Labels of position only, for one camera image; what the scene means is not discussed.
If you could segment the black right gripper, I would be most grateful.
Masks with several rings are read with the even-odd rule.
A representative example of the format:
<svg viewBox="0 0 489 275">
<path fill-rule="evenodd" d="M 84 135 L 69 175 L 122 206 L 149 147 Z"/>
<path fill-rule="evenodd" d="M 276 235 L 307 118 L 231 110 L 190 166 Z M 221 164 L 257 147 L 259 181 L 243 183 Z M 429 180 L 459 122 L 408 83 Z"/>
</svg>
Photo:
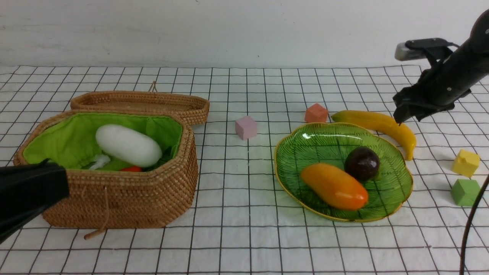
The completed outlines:
<svg viewBox="0 0 489 275">
<path fill-rule="evenodd" d="M 467 96 L 471 92 L 468 70 L 466 61 L 448 58 L 430 68 L 416 84 L 401 89 L 393 96 L 396 123 L 400 125 L 412 117 L 421 121 Z"/>
</svg>

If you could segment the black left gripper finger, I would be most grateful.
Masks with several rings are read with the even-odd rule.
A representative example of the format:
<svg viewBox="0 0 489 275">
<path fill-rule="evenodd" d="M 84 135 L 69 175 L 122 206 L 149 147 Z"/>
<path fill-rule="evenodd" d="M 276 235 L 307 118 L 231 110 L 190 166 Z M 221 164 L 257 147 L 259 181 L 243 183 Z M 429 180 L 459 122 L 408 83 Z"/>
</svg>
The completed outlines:
<svg viewBox="0 0 489 275">
<path fill-rule="evenodd" d="M 43 160 L 0 169 L 0 241 L 70 194 L 65 168 Z"/>
</svg>

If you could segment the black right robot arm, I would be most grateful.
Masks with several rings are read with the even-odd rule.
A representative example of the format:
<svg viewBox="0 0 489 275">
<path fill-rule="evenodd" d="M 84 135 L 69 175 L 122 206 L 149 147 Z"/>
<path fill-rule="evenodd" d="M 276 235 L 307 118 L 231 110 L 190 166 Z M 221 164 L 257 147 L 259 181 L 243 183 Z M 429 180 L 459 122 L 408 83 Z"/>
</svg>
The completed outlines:
<svg viewBox="0 0 489 275">
<path fill-rule="evenodd" d="M 408 40 L 396 47 L 398 61 L 426 59 L 417 82 L 393 96 L 396 123 L 411 117 L 418 121 L 454 109 L 455 102 L 471 93 L 471 87 L 489 73 L 489 12 L 475 21 L 469 38 L 455 51 L 454 43 L 442 38 Z"/>
</svg>

